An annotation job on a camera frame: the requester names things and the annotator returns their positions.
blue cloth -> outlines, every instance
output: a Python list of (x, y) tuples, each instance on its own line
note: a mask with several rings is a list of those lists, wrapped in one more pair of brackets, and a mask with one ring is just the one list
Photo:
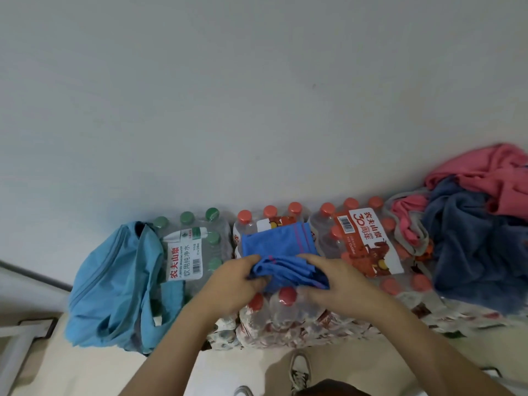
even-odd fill
[(486, 212), (489, 196), (448, 177), (429, 196), (422, 223), (433, 240), (436, 291), (515, 313), (528, 291), (528, 224)]
[[(183, 304), (183, 281), (160, 284), (164, 260), (161, 241), (149, 226), (122, 225), (77, 272), (66, 339), (74, 346), (116, 345), (151, 353)], [(161, 326), (154, 326), (152, 306), (161, 312)]]
[(259, 254), (262, 259), (253, 266), (252, 277), (270, 276), (264, 292), (275, 293), (284, 286), (314, 286), (328, 289), (328, 278), (300, 253), (317, 254), (309, 224), (296, 223), (275, 229), (242, 235), (244, 257)]

light blue bag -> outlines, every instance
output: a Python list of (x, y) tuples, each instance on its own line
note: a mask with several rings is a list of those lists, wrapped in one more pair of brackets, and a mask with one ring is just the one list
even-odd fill
[[(161, 241), (130, 222), (90, 253), (73, 283), (65, 336), (74, 346), (119, 346), (149, 354), (183, 305), (183, 281), (165, 280)], [(153, 309), (162, 325), (155, 326)]]

barcode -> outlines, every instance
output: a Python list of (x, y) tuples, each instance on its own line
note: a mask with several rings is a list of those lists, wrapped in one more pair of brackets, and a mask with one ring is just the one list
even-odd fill
[(354, 226), (350, 222), (350, 219), (346, 215), (341, 215), (337, 217), (339, 219), (339, 222), (341, 223), (341, 226), (345, 230), (345, 233), (356, 233), (356, 230), (354, 229)]
[(200, 269), (202, 267), (201, 261), (199, 258), (195, 258), (193, 260), (193, 275), (196, 273), (200, 273)]

forearm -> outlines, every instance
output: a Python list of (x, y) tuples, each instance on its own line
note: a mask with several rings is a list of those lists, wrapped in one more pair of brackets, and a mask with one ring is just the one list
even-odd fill
[(428, 395), (511, 395), (401, 303), (390, 297), (384, 302), (384, 313), (373, 324), (400, 353)]
[(120, 396), (183, 395), (198, 352), (215, 321), (207, 305), (193, 299)]

hand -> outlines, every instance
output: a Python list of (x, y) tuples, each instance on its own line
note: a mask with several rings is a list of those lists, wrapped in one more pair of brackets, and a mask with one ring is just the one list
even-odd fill
[(259, 261), (258, 255), (226, 261), (215, 270), (191, 302), (200, 304), (215, 321), (237, 313), (268, 284), (265, 277), (247, 279), (251, 267)]
[(343, 260), (328, 260), (313, 254), (300, 254), (299, 257), (324, 272), (330, 283), (330, 290), (305, 286), (299, 291), (333, 313), (373, 322), (383, 316), (387, 304), (394, 303), (392, 297)]

